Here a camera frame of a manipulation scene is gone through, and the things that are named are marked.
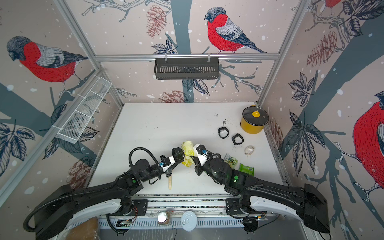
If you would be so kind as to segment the yellow green frog towel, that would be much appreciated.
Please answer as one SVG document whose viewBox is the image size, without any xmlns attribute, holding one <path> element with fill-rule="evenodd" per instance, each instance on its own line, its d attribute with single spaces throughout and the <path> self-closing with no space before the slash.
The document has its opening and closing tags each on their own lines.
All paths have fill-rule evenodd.
<svg viewBox="0 0 384 240">
<path fill-rule="evenodd" d="M 192 157 L 195 156 L 193 147 L 194 145 L 191 141 L 185 141 L 182 143 L 182 150 L 185 155 L 182 164 L 186 167 L 190 167 L 192 164 L 194 164 L 194 161 L 192 159 Z"/>
</svg>

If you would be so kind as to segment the black digital watch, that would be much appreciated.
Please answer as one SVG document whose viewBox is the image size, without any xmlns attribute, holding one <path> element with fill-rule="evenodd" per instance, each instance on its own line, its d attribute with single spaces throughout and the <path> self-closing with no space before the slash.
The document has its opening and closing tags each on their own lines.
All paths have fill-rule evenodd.
<svg viewBox="0 0 384 240">
<path fill-rule="evenodd" d="M 176 163 L 183 162 L 185 158 L 184 151 L 180 147 L 172 149 L 172 156 Z"/>
<path fill-rule="evenodd" d="M 232 142 L 235 146 L 242 145 L 244 143 L 244 137 L 237 133 L 232 136 Z"/>
<path fill-rule="evenodd" d="M 218 136 L 221 138 L 221 139 L 225 139 L 229 136 L 230 134 L 230 131 L 227 127 L 221 127 L 218 129 Z"/>
</svg>

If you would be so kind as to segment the cream strap analog watch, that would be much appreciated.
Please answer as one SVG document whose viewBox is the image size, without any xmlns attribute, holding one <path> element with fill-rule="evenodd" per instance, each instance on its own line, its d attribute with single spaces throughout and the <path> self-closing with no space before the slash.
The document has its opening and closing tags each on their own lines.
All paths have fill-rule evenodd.
<svg viewBox="0 0 384 240">
<path fill-rule="evenodd" d="M 244 152 L 245 152 L 245 155 L 250 156 L 253 154 L 254 151 L 255 151 L 254 146 L 247 146 Z"/>
</svg>

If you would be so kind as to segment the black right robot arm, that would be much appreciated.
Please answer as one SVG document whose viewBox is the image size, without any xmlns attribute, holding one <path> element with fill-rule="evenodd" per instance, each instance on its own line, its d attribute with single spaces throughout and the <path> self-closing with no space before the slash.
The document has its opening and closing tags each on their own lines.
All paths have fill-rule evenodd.
<svg viewBox="0 0 384 240">
<path fill-rule="evenodd" d="M 247 232 L 254 232 L 252 218 L 266 212 L 286 215 L 319 233 L 329 234 L 328 201 L 319 190 L 305 184 L 290 187 L 264 181 L 232 169 L 215 155 L 193 157 L 198 175 L 206 173 L 213 181 L 233 195 L 226 200 L 228 215 L 245 221 Z"/>
</svg>

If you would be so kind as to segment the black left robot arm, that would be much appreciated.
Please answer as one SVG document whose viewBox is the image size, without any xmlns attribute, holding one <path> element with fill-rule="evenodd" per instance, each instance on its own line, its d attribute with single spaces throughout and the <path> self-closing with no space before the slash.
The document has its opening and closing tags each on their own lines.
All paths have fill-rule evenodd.
<svg viewBox="0 0 384 240">
<path fill-rule="evenodd" d="M 161 156 L 159 161 L 148 149 L 137 147 L 128 156 L 127 172 L 111 183 L 90 188 L 61 186 L 32 210 L 23 222 L 23 229 L 35 233 L 37 240 L 48 240 L 61 233 L 78 213 L 89 213 L 91 217 L 133 216 L 134 219 L 144 216 L 148 201 L 133 200 L 133 195 L 143 189 L 144 182 L 153 185 L 162 175 L 171 176 L 184 158 L 179 147 L 172 150 L 170 157 Z"/>
</svg>

